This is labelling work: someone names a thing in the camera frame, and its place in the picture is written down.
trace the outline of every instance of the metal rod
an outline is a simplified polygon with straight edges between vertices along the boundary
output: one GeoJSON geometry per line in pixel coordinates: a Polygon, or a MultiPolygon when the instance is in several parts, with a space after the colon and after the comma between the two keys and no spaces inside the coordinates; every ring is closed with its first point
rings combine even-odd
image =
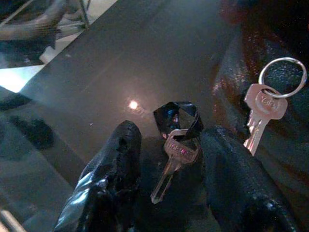
{"type": "Polygon", "coordinates": [[[79,7],[82,11],[82,18],[83,18],[83,21],[85,23],[85,27],[86,29],[89,29],[89,19],[88,19],[88,16],[87,16],[87,12],[86,12],[86,9],[85,9],[85,5],[84,5],[84,2],[83,0],[78,0],[78,3],[79,3],[79,7]]]}
{"type": "Polygon", "coordinates": [[[29,6],[34,0],[29,0],[25,4],[23,4],[21,7],[19,7],[15,12],[13,12],[9,17],[7,17],[5,20],[3,20],[0,23],[0,28],[3,27],[5,24],[7,24],[9,21],[11,21],[16,15],[18,15],[21,11],[23,11],[27,6],[29,6]]]}

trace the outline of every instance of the metal key ring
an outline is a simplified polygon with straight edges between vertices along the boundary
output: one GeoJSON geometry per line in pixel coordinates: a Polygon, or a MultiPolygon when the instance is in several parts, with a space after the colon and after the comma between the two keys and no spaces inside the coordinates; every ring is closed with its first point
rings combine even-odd
{"type": "Polygon", "coordinates": [[[306,67],[304,66],[304,64],[302,62],[300,62],[297,59],[291,58],[291,57],[282,57],[282,58],[278,58],[278,59],[274,59],[273,61],[271,61],[270,63],[268,63],[261,71],[260,76],[259,76],[259,84],[260,85],[264,85],[264,77],[265,77],[265,73],[266,70],[270,67],[270,65],[272,65],[273,63],[276,63],[278,61],[289,61],[295,64],[298,64],[302,70],[303,70],[303,75],[301,77],[301,81],[300,84],[298,85],[298,87],[290,92],[290,93],[286,93],[286,94],[276,94],[276,93],[271,93],[267,90],[265,90],[265,93],[273,98],[288,98],[294,94],[296,94],[298,91],[300,91],[302,89],[302,87],[304,87],[306,81],[307,81],[307,70],[306,67]]]}

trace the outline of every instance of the key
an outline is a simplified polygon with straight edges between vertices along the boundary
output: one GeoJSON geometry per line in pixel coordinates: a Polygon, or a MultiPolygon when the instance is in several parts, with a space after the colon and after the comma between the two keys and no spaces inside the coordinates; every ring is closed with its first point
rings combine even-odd
{"type": "Polygon", "coordinates": [[[169,188],[173,174],[183,166],[196,161],[201,150],[197,139],[192,139],[196,150],[179,143],[174,139],[175,136],[184,136],[188,129],[173,130],[164,144],[164,150],[169,156],[169,160],[164,168],[163,175],[151,194],[151,201],[157,204],[163,201],[166,190],[169,188]]]}
{"type": "Polygon", "coordinates": [[[251,135],[249,139],[244,142],[244,146],[248,148],[253,156],[267,123],[271,119],[281,119],[288,106],[288,102],[285,98],[275,99],[264,93],[263,89],[268,89],[274,93],[280,94],[275,89],[260,84],[253,84],[248,89],[245,102],[251,109],[247,123],[251,135]]]}

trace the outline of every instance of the key blade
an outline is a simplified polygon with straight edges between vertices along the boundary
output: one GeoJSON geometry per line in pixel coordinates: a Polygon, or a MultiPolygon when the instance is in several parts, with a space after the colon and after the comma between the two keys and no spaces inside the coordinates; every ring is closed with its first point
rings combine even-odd
{"type": "Polygon", "coordinates": [[[249,131],[251,133],[251,136],[249,137],[249,139],[247,139],[244,142],[243,145],[251,152],[251,154],[253,156],[255,155],[255,152],[257,150],[257,146],[260,143],[264,129],[265,129],[268,122],[269,122],[269,120],[259,118],[251,110],[250,116],[249,116],[249,121],[248,121],[248,124],[247,124],[247,126],[249,127],[249,131]]]}
{"type": "Polygon", "coordinates": [[[170,186],[170,182],[173,178],[174,172],[180,168],[181,168],[181,163],[178,160],[176,160],[175,157],[172,157],[168,160],[161,179],[159,180],[155,189],[150,195],[151,202],[153,204],[157,204],[163,201],[163,197],[165,195],[166,190],[170,186]]]}

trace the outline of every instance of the key head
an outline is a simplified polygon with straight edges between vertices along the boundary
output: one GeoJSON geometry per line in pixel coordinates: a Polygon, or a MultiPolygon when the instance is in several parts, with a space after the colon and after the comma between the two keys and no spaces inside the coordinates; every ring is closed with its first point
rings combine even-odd
{"type": "Polygon", "coordinates": [[[185,136],[187,131],[188,129],[173,130],[164,144],[164,150],[168,154],[169,158],[174,157],[182,164],[194,162],[201,150],[197,139],[193,139],[196,150],[190,149],[174,139],[175,136],[185,136]]]}
{"type": "Polygon", "coordinates": [[[263,92],[264,89],[280,94],[272,87],[252,84],[247,91],[245,102],[261,119],[281,119],[286,111],[288,102],[285,98],[275,99],[263,92]]]}

